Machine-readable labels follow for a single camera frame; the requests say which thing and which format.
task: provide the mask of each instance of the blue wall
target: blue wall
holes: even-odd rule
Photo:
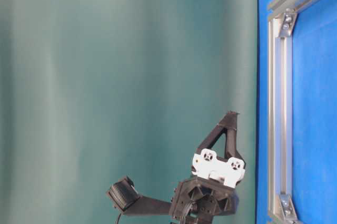
[[[267,10],[259,0],[257,223],[267,210]],[[293,33],[293,200],[307,224],[334,223],[337,204],[337,0],[302,12]]]
[[[336,13],[320,0],[293,33],[293,200],[307,224],[336,223]]]

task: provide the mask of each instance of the screw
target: screw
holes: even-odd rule
[[[290,23],[290,22],[293,21],[293,18],[292,18],[290,15],[286,15],[286,16],[285,16],[285,21],[286,21],[287,23]]]
[[[284,30],[288,30],[288,29],[289,29],[289,24],[285,23],[285,24],[282,26],[282,28],[283,28]]]
[[[286,202],[285,200],[282,200],[282,203],[285,207],[287,207],[289,205],[288,202]]]

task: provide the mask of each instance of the aluminum frame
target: aluminum frame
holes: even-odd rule
[[[269,223],[301,223],[292,195],[292,30],[297,14],[318,0],[273,0],[268,10]]]

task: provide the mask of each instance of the black wire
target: black wire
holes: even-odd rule
[[[189,214],[189,212],[192,210],[193,208],[193,201],[190,201],[189,203],[187,203],[184,207],[184,210],[181,214],[181,218],[180,218],[180,224],[185,224],[186,223],[186,216]]]
[[[115,224],[118,224],[118,222],[120,221],[121,216],[122,216],[122,213],[120,213],[120,214],[118,215],[118,217],[117,217],[117,219],[116,219],[116,221],[115,221]]]

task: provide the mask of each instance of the teal curtain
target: teal curtain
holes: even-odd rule
[[[112,223],[126,174],[169,200],[228,110],[247,170],[214,222],[255,223],[256,19],[257,0],[0,0],[0,223]]]

